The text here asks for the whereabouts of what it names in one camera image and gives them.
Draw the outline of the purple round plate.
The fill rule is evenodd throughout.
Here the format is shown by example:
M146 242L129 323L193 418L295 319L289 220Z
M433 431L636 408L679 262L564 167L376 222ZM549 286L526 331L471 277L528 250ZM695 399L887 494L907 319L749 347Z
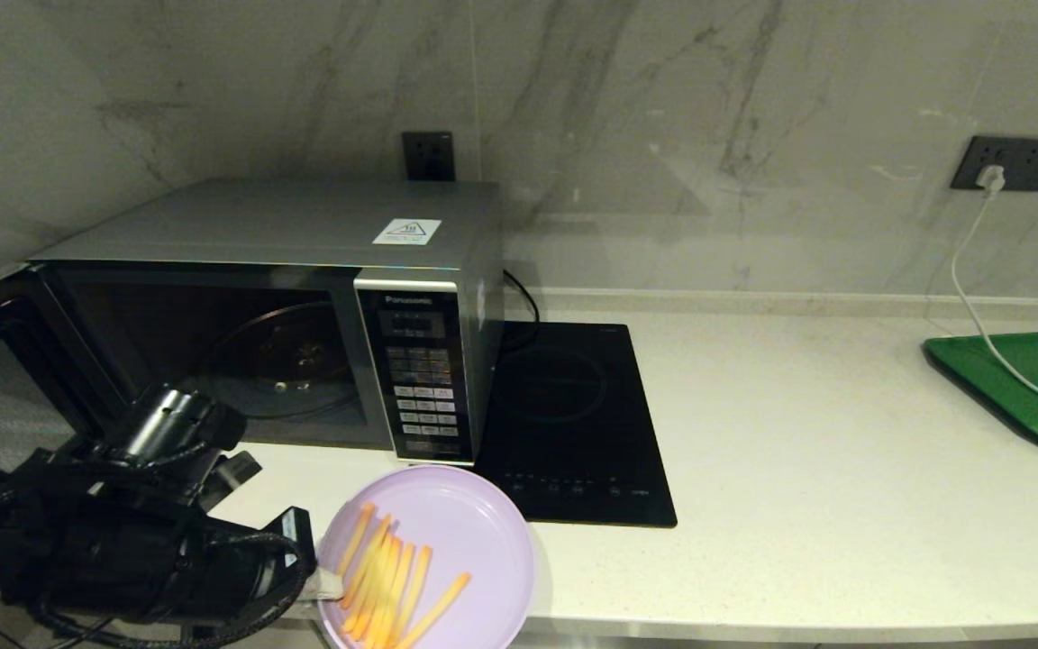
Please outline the purple round plate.
M391 514L387 534L415 544L416 552L424 545L433 549L406 633L462 572L472 575L453 607L414 649L507 649L530 613L536 575L530 530L514 502L489 481L454 467L412 467L380 477L347 502L326 529L318 546L318 560L326 570L337 571L351 528L367 502L375 512L343 578L346 589L380 518ZM363 649L361 641L343 632L349 613L339 601L322 603L324 632L339 649Z

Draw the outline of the glass microwave turntable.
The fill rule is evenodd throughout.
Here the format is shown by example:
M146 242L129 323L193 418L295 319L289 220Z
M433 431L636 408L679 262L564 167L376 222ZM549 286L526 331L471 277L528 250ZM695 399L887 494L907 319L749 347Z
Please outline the glass microwave turntable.
M360 399L329 301L243 322L207 350L195 374L207 395L251 420L330 416Z

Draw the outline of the silver Panasonic microwave oven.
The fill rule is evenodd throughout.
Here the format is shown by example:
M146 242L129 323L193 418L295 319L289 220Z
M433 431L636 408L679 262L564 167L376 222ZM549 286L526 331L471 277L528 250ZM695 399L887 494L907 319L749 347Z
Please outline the silver Panasonic microwave oven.
M395 218L443 224L428 245L374 245ZM169 383L213 398L195 374L211 346L260 314L329 301L357 406L246 416L244 440L469 467L501 353L501 221L489 182L218 179L124 211L30 262L67 285L90 339L136 395Z

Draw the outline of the yellow french fry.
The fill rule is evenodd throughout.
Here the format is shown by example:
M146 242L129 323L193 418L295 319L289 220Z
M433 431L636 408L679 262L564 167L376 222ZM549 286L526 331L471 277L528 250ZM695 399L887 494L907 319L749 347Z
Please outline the yellow french fry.
M378 649L391 609L395 604L401 582L404 579L404 542L398 535L391 535L386 550L380 555L378 574L371 582L368 603L355 625L355 640L361 641L363 649Z
M393 617L393 624L390 627L390 633L388 633L386 649L395 648L398 642L405 636L412 617L414 617L422 595L432 557L433 548L430 545L424 545L422 549L414 555L414 563L409 568L406 584L400 592L397 615Z
M375 512L375 506L367 502L361 509L357 521L355 521L354 528L351 528L351 535L349 537L349 542L345 547L345 551L342 555L342 561L338 563L337 574L345 578L347 572L350 570L351 563L355 555L358 553L361 542L363 541L364 535L368 526L368 520L372 517L372 513Z
M359 599L361 599L361 594L363 588L367 586L370 582L372 572L375 570L375 563L378 563L378 555L380 555L380 549L384 543L384 538L386 538L387 530L390 529L393 522L393 517L391 514L386 514L378 523L375 529L375 533L370 536L366 549L364 549L361 562L357 572L355 572L353 580L342 597L342 609L351 609L354 604L357 604Z
M390 587L386 591L386 596L380 600L378 616L372 620L368 633L368 649L386 649L387 639L390 636L390 627L393 624L393 617L397 615L397 604L401 590L403 590L409 568L412 567L415 555L415 544L405 543L397 539L393 542L393 549L397 549L397 570Z
M370 560L366 574L359 586L357 596L351 603L349 616L343 623L343 632L353 638L366 636L397 576L400 551L401 542L397 535L393 533L384 535L378 553Z
M441 617L443 617L445 613L453 607L454 603L456 603L459 596L465 591L471 580L472 575L470 575L469 572L462 572L456 580L450 583L449 588L447 588L443 596L441 596L441 598L432 605L432 609L428 609L428 611L425 612L424 617L417 621L417 624L409 629L406 636L399 638L397 643L393 644L393 649L414 649L417 642L420 642L422 637L438 623L438 620L440 620Z

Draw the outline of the black induction cooktop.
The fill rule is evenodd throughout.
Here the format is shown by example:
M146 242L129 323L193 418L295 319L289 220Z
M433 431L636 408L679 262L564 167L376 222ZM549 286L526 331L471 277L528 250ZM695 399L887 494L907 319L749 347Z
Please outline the black induction cooktop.
M531 522L675 528L629 328L544 322L499 356L473 471Z

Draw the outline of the white warning sticker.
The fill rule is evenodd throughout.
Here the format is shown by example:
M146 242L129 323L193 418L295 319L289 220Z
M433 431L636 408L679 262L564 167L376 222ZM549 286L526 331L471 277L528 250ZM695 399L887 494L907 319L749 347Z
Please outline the white warning sticker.
M395 218L379 231L374 245L428 245L433 235L441 229L441 219Z

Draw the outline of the small black wall socket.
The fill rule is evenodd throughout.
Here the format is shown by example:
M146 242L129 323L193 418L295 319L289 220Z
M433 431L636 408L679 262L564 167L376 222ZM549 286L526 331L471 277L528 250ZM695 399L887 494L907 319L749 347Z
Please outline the small black wall socket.
M401 148L409 181L456 181L456 156L450 132L402 132Z

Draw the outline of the wide black wall socket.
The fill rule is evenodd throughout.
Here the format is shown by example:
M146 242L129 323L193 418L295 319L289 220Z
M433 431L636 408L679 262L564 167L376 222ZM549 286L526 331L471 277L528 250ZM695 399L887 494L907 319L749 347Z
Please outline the wide black wall socket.
M949 187L983 189L978 180L989 166L1004 169L1006 190L1038 193L1038 137L972 136Z

